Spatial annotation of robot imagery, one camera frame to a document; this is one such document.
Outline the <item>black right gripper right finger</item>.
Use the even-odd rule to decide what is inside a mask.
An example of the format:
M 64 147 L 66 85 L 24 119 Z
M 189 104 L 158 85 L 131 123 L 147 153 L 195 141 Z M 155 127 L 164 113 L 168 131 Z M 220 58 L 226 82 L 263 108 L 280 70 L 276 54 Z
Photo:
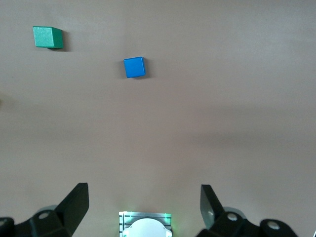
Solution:
M 205 224 L 198 237 L 296 237 L 286 223 L 264 219 L 260 225 L 252 224 L 238 210 L 224 208 L 210 185 L 201 185 L 200 212 Z

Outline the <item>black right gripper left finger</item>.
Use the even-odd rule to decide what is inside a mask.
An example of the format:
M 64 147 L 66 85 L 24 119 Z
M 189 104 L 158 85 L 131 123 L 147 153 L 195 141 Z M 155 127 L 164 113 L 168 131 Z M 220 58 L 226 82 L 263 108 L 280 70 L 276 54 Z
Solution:
M 28 220 L 15 224 L 1 217 L 2 237 L 71 237 L 89 209 L 87 183 L 78 183 L 58 204 L 41 208 Z

